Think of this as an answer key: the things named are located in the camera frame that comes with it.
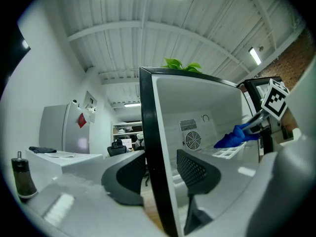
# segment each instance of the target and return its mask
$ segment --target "fluorescent light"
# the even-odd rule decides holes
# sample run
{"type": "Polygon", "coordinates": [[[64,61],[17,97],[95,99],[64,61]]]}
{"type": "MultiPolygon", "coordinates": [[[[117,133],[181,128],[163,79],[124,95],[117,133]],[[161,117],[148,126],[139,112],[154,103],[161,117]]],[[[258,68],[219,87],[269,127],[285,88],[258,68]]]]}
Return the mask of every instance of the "fluorescent light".
{"type": "Polygon", "coordinates": [[[249,53],[255,59],[257,65],[259,65],[261,63],[261,60],[260,60],[256,50],[252,47],[252,48],[250,48],[249,53]]]}
{"type": "Polygon", "coordinates": [[[25,49],[29,48],[29,45],[26,43],[25,40],[22,41],[22,46],[23,46],[25,49]]]}
{"type": "Polygon", "coordinates": [[[124,104],[125,107],[134,107],[134,106],[140,106],[140,103],[135,104],[124,104]]]}

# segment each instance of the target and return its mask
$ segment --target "blue glove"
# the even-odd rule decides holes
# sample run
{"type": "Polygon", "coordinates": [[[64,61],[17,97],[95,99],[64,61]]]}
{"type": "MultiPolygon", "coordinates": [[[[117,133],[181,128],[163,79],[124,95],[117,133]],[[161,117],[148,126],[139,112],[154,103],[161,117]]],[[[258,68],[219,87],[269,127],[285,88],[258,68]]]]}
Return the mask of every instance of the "blue glove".
{"type": "Polygon", "coordinates": [[[260,138],[259,133],[249,135],[244,134],[242,129],[248,125],[249,123],[235,125],[233,132],[225,134],[224,138],[217,142],[214,148],[234,148],[239,146],[242,142],[258,140],[260,138]]]}

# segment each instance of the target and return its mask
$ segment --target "wooden floor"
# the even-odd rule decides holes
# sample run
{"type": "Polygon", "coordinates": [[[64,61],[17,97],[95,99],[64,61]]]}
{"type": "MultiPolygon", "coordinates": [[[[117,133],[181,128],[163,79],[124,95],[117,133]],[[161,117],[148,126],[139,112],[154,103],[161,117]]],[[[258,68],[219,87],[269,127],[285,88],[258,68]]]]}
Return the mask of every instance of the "wooden floor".
{"type": "Polygon", "coordinates": [[[146,179],[143,179],[140,195],[144,199],[144,208],[148,217],[163,231],[163,227],[158,215],[154,194],[152,190],[152,184],[149,181],[148,186],[145,186],[146,179]]]}

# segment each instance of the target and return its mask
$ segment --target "cooling fan vent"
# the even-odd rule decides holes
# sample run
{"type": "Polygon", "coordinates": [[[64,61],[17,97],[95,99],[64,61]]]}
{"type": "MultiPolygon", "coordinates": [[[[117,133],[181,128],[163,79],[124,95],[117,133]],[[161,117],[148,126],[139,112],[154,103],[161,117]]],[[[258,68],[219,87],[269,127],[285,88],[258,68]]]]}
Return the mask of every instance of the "cooling fan vent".
{"type": "Polygon", "coordinates": [[[186,137],[186,143],[190,149],[197,149],[201,144],[201,137],[197,132],[189,132],[186,137]]]}
{"type": "Polygon", "coordinates": [[[188,131],[197,128],[197,123],[194,119],[180,121],[181,131],[188,131]]]}

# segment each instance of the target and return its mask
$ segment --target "corrugated ceiling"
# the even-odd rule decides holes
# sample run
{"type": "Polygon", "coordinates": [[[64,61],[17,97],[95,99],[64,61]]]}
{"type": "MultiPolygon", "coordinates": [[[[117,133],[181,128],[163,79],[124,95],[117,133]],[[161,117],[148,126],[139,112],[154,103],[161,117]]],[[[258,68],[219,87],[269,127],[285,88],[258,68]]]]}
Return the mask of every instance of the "corrugated ceiling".
{"type": "Polygon", "coordinates": [[[233,82],[271,55],[293,32],[296,13],[284,0],[58,0],[82,68],[95,67],[110,103],[139,101],[140,66],[198,62],[203,73],[233,82]]]}

